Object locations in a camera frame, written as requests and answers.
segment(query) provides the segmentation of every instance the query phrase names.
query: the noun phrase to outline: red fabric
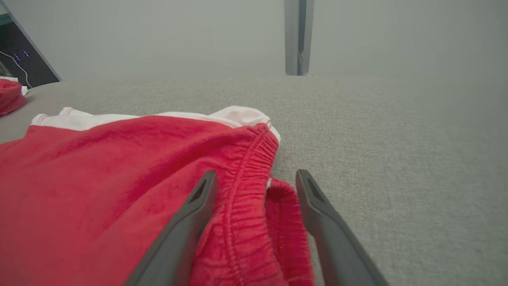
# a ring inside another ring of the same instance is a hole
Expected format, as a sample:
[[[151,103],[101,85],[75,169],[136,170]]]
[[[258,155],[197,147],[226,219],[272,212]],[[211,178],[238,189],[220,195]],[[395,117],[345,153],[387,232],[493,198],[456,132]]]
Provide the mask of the red fabric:
[[[19,82],[0,79],[0,116],[22,107],[28,100],[21,94]]]
[[[191,285],[313,285],[266,124],[148,116],[0,145],[0,285],[120,285],[201,176],[218,174]]]

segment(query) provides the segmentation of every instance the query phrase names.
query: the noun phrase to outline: cable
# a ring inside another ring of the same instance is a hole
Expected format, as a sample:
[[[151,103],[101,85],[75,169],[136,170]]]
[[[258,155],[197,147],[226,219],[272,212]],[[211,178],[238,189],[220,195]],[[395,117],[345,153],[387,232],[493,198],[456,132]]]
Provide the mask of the cable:
[[[27,85],[27,86],[29,86],[31,89],[33,89],[33,87],[32,87],[32,86],[30,85],[30,83],[28,82],[28,73],[27,73],[27,72],[26,72],[26,71],[25,71],[22,67],[20,67],[20,66],[19,66],[18,62],[17,62],[17,61],[16,61],[13,57],[11,57],[10,55],[8,55],[8,54],[6,54],[6,53],[4,53],[4,52],[2,52],[2,51],[0,51],[0,53],[1,53],[1,54],[3,54],[3,55],[6,55],[6,56],[8,56],[8,57],[10,57],[10,58],[14,61],[14,63],[16,64],[16,66],[18,66],[18,68],[19,68],[19,69],[21,69],[21,70],[25,73],[25,75],[26,75],[26,85]]]

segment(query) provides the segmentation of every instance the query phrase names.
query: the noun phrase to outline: white fabric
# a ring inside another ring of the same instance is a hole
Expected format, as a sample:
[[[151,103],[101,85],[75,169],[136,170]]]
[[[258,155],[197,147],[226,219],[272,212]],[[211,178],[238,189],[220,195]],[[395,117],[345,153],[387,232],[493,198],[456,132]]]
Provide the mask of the white fabric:
[[[211,115],[188,112],[164,112],[156,114],[156,116],[170,116],[212,121],[222,123],[232,128],[254,126],[258,123],[265,123],[280,143],[280,134],[270,123],[270,118],[261,111],[250,107],[230,106]],[[75,110],[71,107],[65,107],[57,116],[39,114],[32,119],[31,124],[72,130],[87,130],[98,125],[139,117],[140,116],[120,114],[92,115],[83,111]]]
[[[9,76],[0,76],[0,79],[7,79],[10,81],[19,82],[19,79],[17,77],[9,77]],[[28,87],[25,85],[21,86],[21,94],[25,96],[28,93]]]

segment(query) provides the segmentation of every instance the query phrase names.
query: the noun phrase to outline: dark background area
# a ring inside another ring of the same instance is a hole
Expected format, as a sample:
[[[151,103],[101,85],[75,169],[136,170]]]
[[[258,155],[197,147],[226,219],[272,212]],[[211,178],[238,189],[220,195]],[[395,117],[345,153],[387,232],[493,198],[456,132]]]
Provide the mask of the dark background area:
[[[58,81],[58,78],[15,23],[0,25],[0,51],[12,56],[27,71],[28,81],[32,87]],[[11,58],[0,53],[0,62],[13,77],[19,79],[22,85],[27,85],[24,72],[16,66]]]

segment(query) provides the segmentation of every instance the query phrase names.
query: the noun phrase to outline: gray table surface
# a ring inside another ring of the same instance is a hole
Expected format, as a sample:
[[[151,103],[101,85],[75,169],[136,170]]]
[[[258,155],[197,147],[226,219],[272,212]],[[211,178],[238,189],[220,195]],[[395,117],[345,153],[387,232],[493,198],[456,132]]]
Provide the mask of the gray table surface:
[[[254,107],[282,137],[273,175],[294,183],[308,169],[390,284],[507,285],[507,91],[372,78],[60,82],[0,118],[0,142],[65,106],[133,115]]]

